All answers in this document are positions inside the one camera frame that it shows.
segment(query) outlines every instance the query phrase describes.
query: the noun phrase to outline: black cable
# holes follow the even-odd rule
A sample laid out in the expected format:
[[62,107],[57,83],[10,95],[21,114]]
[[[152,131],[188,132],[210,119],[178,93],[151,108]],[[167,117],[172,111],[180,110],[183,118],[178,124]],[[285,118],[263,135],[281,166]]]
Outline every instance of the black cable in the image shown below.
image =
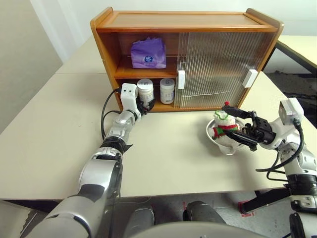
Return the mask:
[[[279,159],[279,151],[277,150],[276,159],[275,159],[275,161],[274,161],[274,163],[273,163],[273,165],[272,165],[271,167],[273,167],[273,166],[275,166],[275,165],[277,164],[278,159]],[[271,180],[271,181],[282,181],[282,182],[288,182],[288,181],[287,181],[287,180],[285,180],[285,179],[270,178],[270,177],[269,177],[269,174],[270,174],[270,173],[285,174],[285,172],[283,172],[283,171],[279,171],[279,170],[268,171],[268,172],[267,172],[267,174],[266,174],[266,178],[267,178],[268,180]]]
[[301,124],[299,122],[297,122],[297,121],[294,122],[294,126],[298,130],[299,137],[300,137],[300,140],[301,140],[301,142],[299,144],[299,147],[296,150],[296,152],[289,159],[285,160],[284,162],[280,163],[279,165],[272,166],[271,168],[266,168],[266,169],[256,169],[257,172],[269,172],[269,171],[273,171],[273,170],[279,169],[279,168],[287,165],[288,163],[292,162],[302,152],[302,150],[304,148],[304,144],[305,144],[303,129],[302,129]]
[[107,112],[106,114],[104,114],[104,121],[105,121],[105,117],[106,117],[109,113],[117,113],[117,114],[120,114],[121,111],[111,110],[111,111]]
[[291,234],[288,233],[287,235],[283,236],[282,238],[287,238],[287,237],[290,237],[290,236],[291,236]]
[[105,113],[105,109],[106,109],[106,106],[107,106],[107,103],[110,99],[110,97],[115,93],[115,92],[119,92],[119,89],[114,89],[110,95],[107,97],[106,101],[105,101],[105,104],[104,104],[104,107],[103,107],[103,111],[101,113],[101,136],[104,140],[105,136],[106,136],[106,133],[105,133],[105,129],[104,129],[104,121],[105,121],[105,116],[104,116],[104,113]]

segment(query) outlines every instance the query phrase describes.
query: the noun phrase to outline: ribbed glass panel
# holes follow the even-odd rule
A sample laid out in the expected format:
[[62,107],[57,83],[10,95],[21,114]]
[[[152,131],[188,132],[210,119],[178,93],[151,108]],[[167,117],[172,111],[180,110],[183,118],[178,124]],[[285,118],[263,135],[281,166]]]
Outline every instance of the ribbed glass panel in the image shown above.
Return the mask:
[[272,33],[264,32],[180,33],[177,70],[184,70],[186,79],[185,89],[175,90],[174,106],[237,105],[245,76],[258,67],[271,39]]

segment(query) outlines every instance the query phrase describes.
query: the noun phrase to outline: white jar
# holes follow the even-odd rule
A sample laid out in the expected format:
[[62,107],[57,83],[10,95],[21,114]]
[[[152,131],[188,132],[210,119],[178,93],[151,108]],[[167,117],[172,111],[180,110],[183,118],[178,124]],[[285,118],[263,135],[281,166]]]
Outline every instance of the white jar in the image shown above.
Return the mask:
[[159,83],[160,101],[164,104],[171,104],[174,101],[174,79],[164,78]]
[[153,83],[147,78],[141,79],[137,83],[139,98],[143,106],[149,108],[149,103],[154,99]]

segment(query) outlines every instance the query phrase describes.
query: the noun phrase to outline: white wall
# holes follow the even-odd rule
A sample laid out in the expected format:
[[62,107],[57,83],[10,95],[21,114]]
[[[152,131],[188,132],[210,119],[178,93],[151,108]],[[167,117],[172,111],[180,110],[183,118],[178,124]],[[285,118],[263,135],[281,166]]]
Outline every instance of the white wall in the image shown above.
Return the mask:
[[31,0],[63,61],[90,36],[90,20],[107,6],[114,10],[245,11],[255,8],[285,23],[284,35],[317,35],[317,0]]
[[0,6],[2,133],[62,62],[29,1],[0,0]]

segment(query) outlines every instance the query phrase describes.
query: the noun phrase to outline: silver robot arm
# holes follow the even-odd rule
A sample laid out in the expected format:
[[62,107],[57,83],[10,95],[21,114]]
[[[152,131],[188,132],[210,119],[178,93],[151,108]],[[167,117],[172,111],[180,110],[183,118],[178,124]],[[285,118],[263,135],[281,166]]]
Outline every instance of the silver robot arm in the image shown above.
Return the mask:
[[141,120],[136,97],[136,85],[122,85],[123,111],[82,170],[78,193],[61,201],[27,238],[96,236],[107,201],[117,197],[120,191],[122,155],[130,147],[129,133],[135,122]]
[[245,112],[230,106],[224,106],[223,110],[235,117],[251,118],[253,122],[253,125],[246,124],[242,132],[225,131],[230,138],[248,145],[252,151],[257,149],[258,143],[265,149],[278,151],[281,164],[257,171],[269,172],[284,167],[288,181],[285,187],[290,193],[291,207],[296,211],[290,215],[292,237],[311,238],[316,236],[317,161],[304,143],[301,128],[304,110],[297,99],[289,98],[281,101],[278,111],[279,118],[271,123],[259,118],[254,111]]

